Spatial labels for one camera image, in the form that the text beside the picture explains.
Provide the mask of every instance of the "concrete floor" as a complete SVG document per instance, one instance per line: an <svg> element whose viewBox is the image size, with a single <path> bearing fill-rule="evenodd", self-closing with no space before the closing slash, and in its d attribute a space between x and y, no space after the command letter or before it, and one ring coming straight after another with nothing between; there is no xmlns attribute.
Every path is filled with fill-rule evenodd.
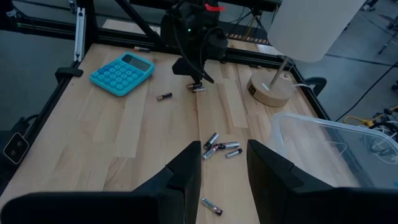
<svg viewBox="0 0 398 224"><path fill-rule="evenodd" d="M66 0L34 1L67 7ZM75 16L68 11L20 2L15 2L15 5L29 16L75 22ZM225 6L227 10L220 15L221 21L232 21L239 17L242 7ZM114 1L97 0L95 8L98 13L127 18ZM379 0L374 12L358 12L355 15L349 29L339 36L321 61L297 62L305 78L325 77L328 80L318 98L332 119L350 108L389 68L388 65L398 60L396 45L388 47L381 55L377 54L392 34L392 31L386 30L388 21L379 14L395 17L397 9L398 4L393 1ZM150 9L142 17L149 22L159 23L163 15L162 10ZM262 15L261 21L266 29L271 26L271 18L272 13ZM98 24L101 26L105 19L98 17ZM250 17L241 24L247 24L249 20ZM56 87L56 69L71 64L73 48L73 41L69 40L0 31L0 66L3 69L0 76L0 130L10 129L20 116L40 112ZM397 73L398 68L393 69L350 115L367 118L398 104L397 92L390 90L391 85L398 80Z"/></svg>

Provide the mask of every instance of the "lamp shade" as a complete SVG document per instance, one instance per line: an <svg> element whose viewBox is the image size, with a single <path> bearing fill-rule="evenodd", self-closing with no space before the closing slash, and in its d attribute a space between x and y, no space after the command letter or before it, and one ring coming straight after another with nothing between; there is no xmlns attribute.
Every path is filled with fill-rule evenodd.
<svg viewBox="0 0 398 224"><path fill-rule="evenodd" d="M296 60L316 62L329 50L365 0L283 0L269 42Z"/></svg>

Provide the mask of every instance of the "black metal frame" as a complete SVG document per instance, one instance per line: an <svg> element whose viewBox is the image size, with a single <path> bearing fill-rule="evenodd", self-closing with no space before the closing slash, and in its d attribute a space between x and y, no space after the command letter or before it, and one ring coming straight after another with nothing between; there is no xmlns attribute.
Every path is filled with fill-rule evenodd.
<svg viewBox="0 0 398 224"><path fill-rule="evenodd" d="M137 25L146 33L146 35L98 28L93 0L77 0L76 3L78 4L78 7L84 7L86 9L85 53L87 53L92 44L96 43L127 48L133 48L136 46L145 47L151 51L163 52L167 54L179 54L177 49L166 46L162 42L159 35L148 26L148 24L126 2L126 0L116 0L116 2L132 18L132 20L137 23ZM75 39L75 24L38 19L34 17L20 18L16 26L12 26L7 20L0 21L0 29L61 39ZM277 69L282 64L283 59L274 55L228 48L226 51L225 62L240 63L244 65L260 65L266 68ZM80 63L78 62L73 62L71 67L77 68L79 64ZM284 69L290 70L297 83L303 83L303 76L301 76L295 65L288 64ZM47 118L50 116L52 110L55 108L58 100L60 99L63 91L66 89L71 79L71 77L65 77L59 81L58 86L52 93L46 105L43 107L39 117L29 129L28 133L26 134L26 138L30 145L32 145L37 135L40 133L40 130L45 124ZM330 117L323 109L313 90L306 87L301 87L301 89L316 112L317 116L321 119L330 120Z"/></svg>

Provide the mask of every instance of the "plastic bin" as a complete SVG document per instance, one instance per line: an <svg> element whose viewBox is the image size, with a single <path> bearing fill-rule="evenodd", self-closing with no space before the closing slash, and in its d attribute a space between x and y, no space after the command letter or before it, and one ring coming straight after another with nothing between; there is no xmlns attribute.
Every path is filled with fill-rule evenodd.
<svg viewBox="0 0 398 224"><path fill-rule="evenodd" d="M267 146L331 186L398 189L398 144L381 131L290 113L271 123Z"/></svg>

